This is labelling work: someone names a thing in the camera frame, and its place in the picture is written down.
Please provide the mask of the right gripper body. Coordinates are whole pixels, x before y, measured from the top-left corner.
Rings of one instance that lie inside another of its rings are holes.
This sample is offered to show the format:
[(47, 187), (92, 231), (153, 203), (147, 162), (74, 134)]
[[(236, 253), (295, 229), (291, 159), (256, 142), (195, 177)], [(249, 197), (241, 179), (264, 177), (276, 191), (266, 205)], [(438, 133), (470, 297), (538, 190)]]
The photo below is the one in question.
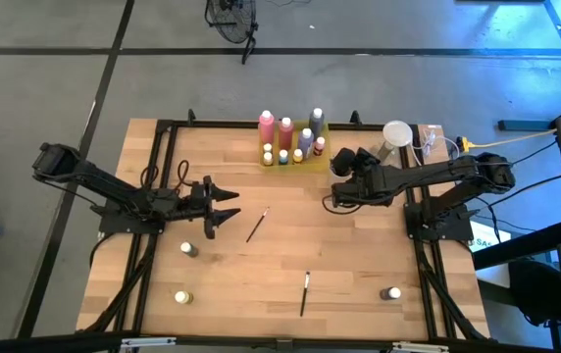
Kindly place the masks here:
[(378, 159), (364, 148), (359, 148), (356, 152), (341, 148), (333, 157), (331, 164), (336, 174), (339, 177), (348, 177), (344, 182), (335, 182), (331, 185), (331, 202), (334, 206), (390, 206), (392, 204), (393, 196), (385, 183), (382, 189), (371, 190), (355, 180), (355, 163), (359, 159), (367, 158)]

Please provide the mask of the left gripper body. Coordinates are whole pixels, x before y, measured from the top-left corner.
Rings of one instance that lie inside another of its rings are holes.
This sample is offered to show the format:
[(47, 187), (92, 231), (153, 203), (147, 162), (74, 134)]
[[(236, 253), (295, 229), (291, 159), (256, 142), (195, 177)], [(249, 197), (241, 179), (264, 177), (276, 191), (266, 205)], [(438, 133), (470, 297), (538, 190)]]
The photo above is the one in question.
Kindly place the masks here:
[[(205, 211), (205, 215), (203, 217), (200, 217), (203, 220), (203, 226), (204, 226), (204, 233), (205, 236), (208, 239), (214, 239), (215, 238), (215, 231), (214, 231), (214, 226), (213, 226), (213, 207), (212, 207), (212, 203), (213, 200), (211, 198), (211, 177), (210, 176), (204, 176), (201, 182), (195, 181), (191, 186), (190, 186), (190, 190), (191, 189), (200, 189), (203, 190), (205, 192), (205, 201), (206, 201), (206, 211)], [(190, 217), (183, 209), (182, 209), (182, 200), (181, 200), (181, 204), (180, 204), (180, 210), (191, 220), (196, 219), (196, 218), (192, 218)]]

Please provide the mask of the thin brown handle paintbrush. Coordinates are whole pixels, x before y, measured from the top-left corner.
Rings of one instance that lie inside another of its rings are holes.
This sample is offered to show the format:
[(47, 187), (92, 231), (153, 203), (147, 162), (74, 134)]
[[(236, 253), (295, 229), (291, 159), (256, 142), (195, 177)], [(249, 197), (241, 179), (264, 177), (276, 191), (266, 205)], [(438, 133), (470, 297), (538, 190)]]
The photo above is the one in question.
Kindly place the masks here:
[(252, 237), (254, 236), (254, 234), (256, 233), (257, 229), (260, 227), (261, 223), (265, 220), (267, 214), (270, 211), (270, 206), (267, 206), (265, 211), (262, 213), (262, 215), (260, 216), (260, 218), (258, 219), (256, 225), (254, 226), (254, 228), (251, 230), (251, 232), (249, 233), (248, 237), (246, 238), (245, 242), (248, 243)]

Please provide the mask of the large blue paint bottle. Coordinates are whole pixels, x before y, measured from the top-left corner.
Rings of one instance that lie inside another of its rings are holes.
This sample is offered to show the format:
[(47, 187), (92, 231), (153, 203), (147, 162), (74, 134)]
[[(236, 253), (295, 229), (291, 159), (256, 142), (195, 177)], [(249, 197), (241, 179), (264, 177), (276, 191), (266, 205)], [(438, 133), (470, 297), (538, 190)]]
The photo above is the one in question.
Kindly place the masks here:
[(297, 149), (302, 152), (304, 159), (307, 159), (311, 153), (311, 146), (314, 141), (314, 134), (312, 129), (303, 128), (298, 134)]

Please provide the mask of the large grey paint bottle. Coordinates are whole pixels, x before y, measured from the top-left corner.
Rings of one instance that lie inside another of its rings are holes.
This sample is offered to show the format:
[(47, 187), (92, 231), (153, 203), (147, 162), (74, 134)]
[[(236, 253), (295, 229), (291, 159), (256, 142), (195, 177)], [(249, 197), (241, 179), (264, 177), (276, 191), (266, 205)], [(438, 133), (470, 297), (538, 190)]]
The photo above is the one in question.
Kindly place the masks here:
[(309, 128), (311, 129), (314, 139), (321, 136), (325, 121), (325, 114), (321, 108), (314, 108), (309, 115)]

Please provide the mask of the large red paint bottle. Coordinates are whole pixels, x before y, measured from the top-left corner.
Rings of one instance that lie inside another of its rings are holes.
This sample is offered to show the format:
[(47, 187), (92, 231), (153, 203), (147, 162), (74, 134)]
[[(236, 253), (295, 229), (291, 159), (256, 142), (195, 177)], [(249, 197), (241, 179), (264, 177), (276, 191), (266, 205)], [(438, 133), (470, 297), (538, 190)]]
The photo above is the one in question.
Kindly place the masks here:
[(280, 120), (279, 125), (279, 147), (282, 150), (289, 151), (292, 146), (294, 124), (291, 118), (284, 117)]

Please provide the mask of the large pink paint bottle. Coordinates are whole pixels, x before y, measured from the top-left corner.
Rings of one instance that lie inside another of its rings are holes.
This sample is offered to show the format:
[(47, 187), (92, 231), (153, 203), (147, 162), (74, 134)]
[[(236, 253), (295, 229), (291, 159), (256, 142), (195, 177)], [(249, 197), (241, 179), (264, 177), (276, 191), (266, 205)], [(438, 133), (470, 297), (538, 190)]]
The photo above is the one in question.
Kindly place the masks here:
[(264, 110), (259, 117), (258, 130), (263, 144), (273, 144), (275, 140), (275, 117), (269, 110)]

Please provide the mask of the black paintbrush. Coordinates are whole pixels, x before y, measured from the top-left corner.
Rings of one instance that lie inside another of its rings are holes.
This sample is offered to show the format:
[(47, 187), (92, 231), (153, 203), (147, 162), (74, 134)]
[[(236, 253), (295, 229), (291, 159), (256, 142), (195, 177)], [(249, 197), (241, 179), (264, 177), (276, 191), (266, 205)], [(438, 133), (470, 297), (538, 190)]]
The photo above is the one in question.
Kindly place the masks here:
[(299, 317), (304, 316), (304, 311), (305, 311), (305, 307), (306, 307), (306, 298), (307, 298), (307, 294), (308, 294), (308, 290), (309, 290), (310, 276), (311, 276), (310, 271), (306, 271), (305, 272), (305, 278), (304, 278), (303, 290), (302, 290), (302, 296), (301, 296)]

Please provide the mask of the yellow translucent plastic bin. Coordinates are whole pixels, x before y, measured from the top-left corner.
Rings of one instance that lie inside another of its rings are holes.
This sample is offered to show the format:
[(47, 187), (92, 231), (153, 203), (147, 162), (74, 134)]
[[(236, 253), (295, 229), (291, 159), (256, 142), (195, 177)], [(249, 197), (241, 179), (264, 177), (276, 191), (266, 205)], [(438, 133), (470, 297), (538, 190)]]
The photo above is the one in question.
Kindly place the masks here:
[(264, 142), (259, 140), (258, 142), (258, 162), (265, 173), (284, 173), (284, 174), (316, 174), (323, 173), (329, 169), (330, 159), (332, 157), (331, 153), (331, 138), (329, 124), (324, 123), (323, 129), (321, 131), (322, 137), (325, 139), (325, 147), (321, 155), (316, 156), (314, 151), (311, 151), (309, 156), (305, 158), (300, 164), (295, 164), (292, 160), (293, 151), (297, 148), (297, 143), (299, 139), (299, 134), (303, 128), (308, 126), (307, 121), (297, 121), (294, 122), (294, 131), (292, 133), (292, 145), (288, 151), (288, 162), (285, 165), (281, 165), (279, 162), (279, 138), (280, 129), (275, 128), (274, 141), (272, 143), (272, 155), (273, 163), (270, 166), (264, 164)]

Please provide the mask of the white dome table lamp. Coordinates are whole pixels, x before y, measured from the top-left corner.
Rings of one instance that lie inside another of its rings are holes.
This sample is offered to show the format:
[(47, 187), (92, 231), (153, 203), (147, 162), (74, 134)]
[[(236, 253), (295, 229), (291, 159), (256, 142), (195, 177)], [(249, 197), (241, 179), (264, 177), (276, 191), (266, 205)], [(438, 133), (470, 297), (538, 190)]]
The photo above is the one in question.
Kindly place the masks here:
[(377, 156), (382, 165), (390, 164), (400, 148), (406, 148), (413, 139), (411, 127), (402, 121), (390, 121), (382, 128), (382, 144)]

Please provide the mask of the green white sign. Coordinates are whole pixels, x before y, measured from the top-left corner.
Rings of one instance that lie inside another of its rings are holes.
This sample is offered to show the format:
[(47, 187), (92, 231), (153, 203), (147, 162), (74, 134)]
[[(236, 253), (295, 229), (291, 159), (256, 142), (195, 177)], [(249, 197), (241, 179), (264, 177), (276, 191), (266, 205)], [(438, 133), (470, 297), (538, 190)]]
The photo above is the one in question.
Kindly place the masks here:
[(476, 252), (496, 245), (499, 242), (505, 242), (511, 239), (510, 232), (499, 230), (498, 236), (496, 236), (493, 227), (476, 222), (470, 222), (470, 225), (473, 232), (473, 239), (468, 242), (468, 245), (472, 252)]

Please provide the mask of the black floor fan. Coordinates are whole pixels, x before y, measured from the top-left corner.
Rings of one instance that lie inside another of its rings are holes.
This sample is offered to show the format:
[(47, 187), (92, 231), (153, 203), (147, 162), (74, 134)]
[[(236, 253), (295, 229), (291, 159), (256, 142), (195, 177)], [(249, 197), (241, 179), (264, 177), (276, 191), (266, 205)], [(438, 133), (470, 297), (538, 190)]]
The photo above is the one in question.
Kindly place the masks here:
[(206, 0), (204, 20), (232, 44), (245, 44), (241, 55), (244, 65), (256, 46), (255, 0)]

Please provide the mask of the black metal beam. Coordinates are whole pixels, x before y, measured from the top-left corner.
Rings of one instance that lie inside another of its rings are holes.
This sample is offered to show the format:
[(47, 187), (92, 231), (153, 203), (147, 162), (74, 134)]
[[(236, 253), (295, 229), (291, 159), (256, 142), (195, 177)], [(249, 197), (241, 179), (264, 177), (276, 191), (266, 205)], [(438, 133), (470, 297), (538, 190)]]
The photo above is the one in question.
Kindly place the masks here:
[(474, 253), (476, 270), (508, 263), (557, 248), (561, 244), (561, 223), (492, 245)]
[(556, 118), (551, 120), (533, 121), (533, 120), (500, 120), (497, 128), (501, 131), (531, 131), (542, 132), (555, 128)]

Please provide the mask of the black office chair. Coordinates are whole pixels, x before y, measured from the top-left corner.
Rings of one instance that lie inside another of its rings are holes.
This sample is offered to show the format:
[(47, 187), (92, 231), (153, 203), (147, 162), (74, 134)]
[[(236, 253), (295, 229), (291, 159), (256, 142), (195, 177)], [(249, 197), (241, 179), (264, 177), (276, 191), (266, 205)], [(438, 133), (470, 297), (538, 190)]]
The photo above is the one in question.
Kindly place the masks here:
[(561, 273), (550, 265), (521, 259), (508, 264), (510, 292), (533, 326), (561, 324)]

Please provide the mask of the black table frame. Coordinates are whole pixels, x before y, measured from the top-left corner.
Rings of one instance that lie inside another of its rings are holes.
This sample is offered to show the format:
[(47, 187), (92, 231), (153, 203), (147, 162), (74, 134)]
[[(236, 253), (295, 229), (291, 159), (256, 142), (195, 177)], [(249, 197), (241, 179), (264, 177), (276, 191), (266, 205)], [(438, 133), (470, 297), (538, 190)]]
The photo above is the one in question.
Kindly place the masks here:
[[(174, 143), (192, 179), (210, 176), (239, 196), (226, 202), (241, 211), (214, 239), (200, 222), (168, 225), (159, 236), (146, 304), (129, 303), (124, 325), (140, 323), (147, 335), (175, 337), (180, 345), (244, 345), (276, 350), (370, 347), (429, 337), (415, 249), (404, 221), (405, 197), (390, 207), (331, 214), (325, 196), (330, 172), (265, 173), (258, 162), (253, 122), (195, 121), (157, 135), (154, 120), (133, 119), (117, 167), (138, 183), (150, 151)], [(246, 243), (258, 219), (270, 211)], [(183, 242), (198, 248), (190, 258)], [(299, 317), (305, 272), (310, 271), (304, 316)], [(402, 295), (382, 300), (382, 289)], [(174, 295), (193, 295), (179, 304)]]

